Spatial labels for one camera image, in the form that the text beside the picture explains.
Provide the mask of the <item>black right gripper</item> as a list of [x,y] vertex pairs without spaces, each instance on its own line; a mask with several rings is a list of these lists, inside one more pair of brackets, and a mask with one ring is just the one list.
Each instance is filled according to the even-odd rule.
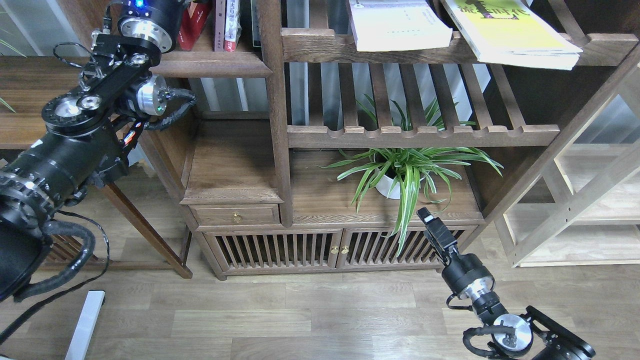
[[426,207],[416,212],[426,228],[426,237],[434,248],[442,264],[449,265],[454,253],[458,253],[457,239],[441,219],[435,219]]

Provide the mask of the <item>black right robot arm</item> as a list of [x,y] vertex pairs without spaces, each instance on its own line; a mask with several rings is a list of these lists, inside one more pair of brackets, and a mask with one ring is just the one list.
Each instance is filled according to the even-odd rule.
[[441,219],[426,208],[417,212],[425,224],[423,234],[434,248],[444,268],[442,278],[451,290],[451,297],[470,299],[466,310],[474,312],[481,327],[469,328],[462,334],[462,343],[479,357],[514,360],[531,350],[533,337],[544,342],[537,360],[590,360],[595,350],[590,344],[564,326],[553,321],[533,306],[516,315],[506,310],[494,292],[495,280],[489,269],[473,253],[458,251],[457,239]]

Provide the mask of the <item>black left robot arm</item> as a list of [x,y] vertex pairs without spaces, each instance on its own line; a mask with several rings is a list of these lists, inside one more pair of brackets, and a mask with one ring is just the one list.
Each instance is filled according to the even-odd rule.
[[189,89],[153,75],[173,51],[188,0],[123,0],[118,34],[109,6],[94,31],[78,85],[41,111],[46,133],[1,169],[1,299],[16,303],[78,275],[96,237],[57,220],[61,207],[128,174],[128,155],[144,130],[162,131],[196,105]]

